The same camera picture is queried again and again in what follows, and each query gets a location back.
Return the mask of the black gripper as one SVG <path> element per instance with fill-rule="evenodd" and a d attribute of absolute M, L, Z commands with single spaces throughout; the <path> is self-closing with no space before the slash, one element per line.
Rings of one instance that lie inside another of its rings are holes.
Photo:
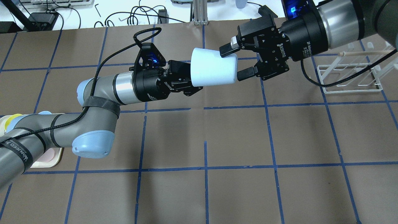
<path fill-rule="evenodd" d="M 132 85 L 136 97 L 141 102 L 164 100 L 170 93 L 182 92 L 191 96 L 203 89 L 195 87 L 191 78 L 190 63 L 168 61 L 168 67 L 149 67 L 140 64 L 132 70 Z"/>
<path fill-rule="evenodd" d="M 238 81 L 254 76 L 262 80 L 273 78 L 289 71 L 289 59 L 297 62 L 329 47 L 326 29 L 315 11 L 289 19 L 280 27 L 276 27 L 271 16 L 259 17 L 239 25 L 237 30 L 237 36 L 219 47 L 220 56 L 227 57 L 240 50 L 260 56 L 253 67 L 237 72 Z"/>

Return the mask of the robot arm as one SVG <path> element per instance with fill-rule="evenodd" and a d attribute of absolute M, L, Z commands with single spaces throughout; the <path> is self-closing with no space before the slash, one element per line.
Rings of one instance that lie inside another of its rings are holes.
<path fill-rule="evenodd" d="M 11 119 L 1 136 L 1 189 L 31 168 L 50 148 L 70 147 L 77 156 L 111 152 L 122 105 L 164 100 L 172 92 L 191 96 L 203 88 L 190 63 L 135 64 L 128 72 L 95 77 L 77 89 L 81 114 L 39 113 Z"/>
<path fill-rule="evenodd" d="M 221 46 L 221 57 L 240 50 L 253 51 L 260 60 L 237 73 L 239 81 L 251 77 L 268 80 L 289 70 L 287 60 L 305 58 L 378 34 L 397 48 L 396 0 L 283 0 L 287 18 L 276 26 L 267 6 L 260 17 L 237 27 L 237 35 Z"/>

